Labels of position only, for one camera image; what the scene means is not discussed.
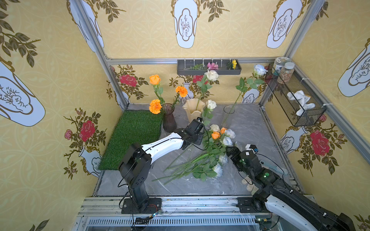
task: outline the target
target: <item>gray plastic tray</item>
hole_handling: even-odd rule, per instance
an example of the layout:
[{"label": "gray plastic tray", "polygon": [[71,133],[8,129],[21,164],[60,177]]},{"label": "gray plastic tray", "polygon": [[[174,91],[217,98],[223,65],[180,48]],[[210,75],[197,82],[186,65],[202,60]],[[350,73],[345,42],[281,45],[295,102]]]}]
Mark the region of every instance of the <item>gray plastic tray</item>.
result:
[{"label": "gray plastic tray", "polygon": [[[177,74],[178,75],[204,75],[205,72],[207,72],[207,64],[208,62],[212,63],[212,59],[206,60],[204,59],[204,65],[205,69],[203,70],[190,70],[188,68],[193,67],[194,65],[203,63],[203,60],[177,60]],[[239,64],[239,61],[236,60],[236,69],[228,70],[226,68],[226,65],[230,60],[221,60],[220,59],[213,59],[213,62],[218,64],[218,70],[216,71],[219,75],[240,75],[242,71],[242,67]]]}]

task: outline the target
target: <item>white stuffed animal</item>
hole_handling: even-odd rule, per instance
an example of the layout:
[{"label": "white stuffed animal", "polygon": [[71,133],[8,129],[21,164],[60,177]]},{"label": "white stuffed animal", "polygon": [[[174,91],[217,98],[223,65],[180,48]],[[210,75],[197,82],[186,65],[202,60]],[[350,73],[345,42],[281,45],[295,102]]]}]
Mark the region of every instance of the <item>white stuffed animal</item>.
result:
[{"label": "white stuffed animal", "polygon": [[288,92],[287,96],[289,100],[297,99],[300,107],[300,109],[296,112],[297,116],[301,116],[305,110],[312,109],[315,107],[314,103],[306,104],[311,97],[306,96],[303,91],[296,91],[294,95],[291,92]]}]

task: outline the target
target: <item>gray marble tabletop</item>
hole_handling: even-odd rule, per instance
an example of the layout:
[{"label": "gray marble tabletop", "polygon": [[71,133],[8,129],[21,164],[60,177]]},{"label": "gray marble tabletop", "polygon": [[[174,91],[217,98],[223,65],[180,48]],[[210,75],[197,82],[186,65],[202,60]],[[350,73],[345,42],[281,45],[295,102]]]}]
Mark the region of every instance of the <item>gray marble tabletop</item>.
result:
[{"label": "gray marble tabletop", "polygon": [[[213,111],[213,118],[211,124],[221,125],[222,111],[225,105],[217,105]],[[139,110],[148,109],[148,105],[130,104],[129,109]],[[271,135],[263,121],[258,104],[237,104],[235,105],[235,116],[233,117],[233,124],[230,126],[236,137],[232,139],[233,142],[241,143],[242,147],[246,144],[254,144],[259,149],[260,154],[266,155],[275,161],[279,166],[285,167],[277,148],[271,138]],[[181,105],[177,105],[174,112],[175,120],[178,128],[185,128],[189,121],[185,111]],[[160,138],[164,138],[169,133],[166,133],[162,128]],[[229,159],[228,163],[222,166],[223,175],[219,178],[207,178],[206,182],[194,178],[192,175],[173,180],[168,184],[167,179],[154,179],[169,176],[173,170],[163,172],[167,166],[178,157],[183,150],[172,151],[165,156],[159,158],[152,165],[148,178],[145,181],[145,189],[149,195],[157,196],[175,196],[175,195],[250,195],[247,191],[246,185],[242,184],[242,177],[238,174],[236,167]],[[185,163],[190,156],[195,158],[201,151],[195,147],[191,148],[181,155],[175,162],[175,165]],[[269,159],[259,156],[260,160],[265,161],[270,165],[275,165]],[[118,188],[118,182],[122,179],[119,171],[106,170],[102,177],[100,187],[98,189],[98,196],[122,196],[127,192],[126,186]]]}]

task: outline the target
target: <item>wire mesh basket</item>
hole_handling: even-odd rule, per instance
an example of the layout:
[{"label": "wire mesh basket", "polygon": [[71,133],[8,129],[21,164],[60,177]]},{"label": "wire mesh basket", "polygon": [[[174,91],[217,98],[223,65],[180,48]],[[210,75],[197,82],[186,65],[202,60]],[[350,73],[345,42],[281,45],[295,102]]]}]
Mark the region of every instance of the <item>wire mesh basket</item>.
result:
[{"label": "wire mesh basket", "polygon": [[[289,121],[294,127],[314,125],[326,111],[326,106],[323,106],[323,102],[302,80],[297,72],[294,72],[289,81],[285,82],[280,75],[273,74],[276,74],[276,72],[272,66],[273,64],[269,65],[269,72],[266,75],[265,81],[278,100],[280,106],[283,108]],[[314,103],[314,108],[305,110],[301,107],[302,105],[294,96],[294,93],[300,90],[302,90],[306,96],[310,97],[307,103]],[[293,94],[294,100],[289,100],[287,96],[289,92]],[[301,116],[298,116],[296,113],[301,108],[303,109],[303,113]]]}]

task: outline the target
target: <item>dark glass vase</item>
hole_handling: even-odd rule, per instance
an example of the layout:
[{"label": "dark glass vase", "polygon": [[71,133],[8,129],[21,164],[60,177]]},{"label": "dark glass vase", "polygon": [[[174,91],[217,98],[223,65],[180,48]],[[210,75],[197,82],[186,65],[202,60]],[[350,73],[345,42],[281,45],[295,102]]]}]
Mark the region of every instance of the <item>dark glass vase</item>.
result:
[{"label": "dark glass vase", "polygon": [[162,111],[164,113],[163,116],[163,129],[165,132],[173,132],[177,128],[177,124],[174,117],[174,108],[172,108],[172,104],[165,103],[162,106]]}]

